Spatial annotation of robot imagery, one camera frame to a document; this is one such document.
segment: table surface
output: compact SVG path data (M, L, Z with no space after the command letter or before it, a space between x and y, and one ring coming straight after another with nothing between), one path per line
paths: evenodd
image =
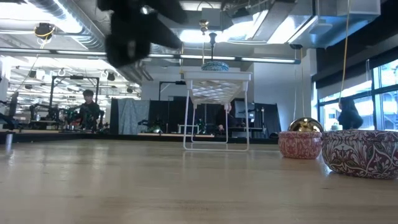
M157 134L157 133L138 133L138 135L141 136L168 136L168 137L183 137L184 134ZM210 135L210 134L196 134L195 135L196 138L213 138L214 135Z
M251 149L14 144L14 155L0 160L0 223L397 223L398 181L338 175L322 158L284 159L277 146Z

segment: monitor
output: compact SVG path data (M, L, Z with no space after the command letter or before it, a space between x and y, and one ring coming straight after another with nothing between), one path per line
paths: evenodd
M246 118L244 101L235 100L234 104L235 118ZM248 115L250 122L254 122L256 108L254 103L248 103Z

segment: man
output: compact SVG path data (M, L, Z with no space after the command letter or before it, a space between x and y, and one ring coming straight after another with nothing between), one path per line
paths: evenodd
M100 106L93 101L93 91L85 90L83 92L83 96L86 102L80 107L80 124L82 124L82 128L91 129L95 125L95 121L100 116Z

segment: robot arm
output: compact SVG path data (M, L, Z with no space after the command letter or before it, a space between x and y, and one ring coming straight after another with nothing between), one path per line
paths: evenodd
M182 46L181 40L158 19L159 13L180 24L187 22L188 16L178 0L98 0L97 4L102 11L113 11L105 51L114 67L146 58L151 43L172 49ZM157 12L142 13L145 5Z

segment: white wall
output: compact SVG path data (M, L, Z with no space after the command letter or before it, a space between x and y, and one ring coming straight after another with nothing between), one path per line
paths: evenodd
M296 119L304 113L311 117L312 86L311 76L317 72L315 49L308 49L302 60L304 83L302 84L301 65L255 63L254 64L254 102L277 104L280 126L286 131L294 116L295 88L297 87Z

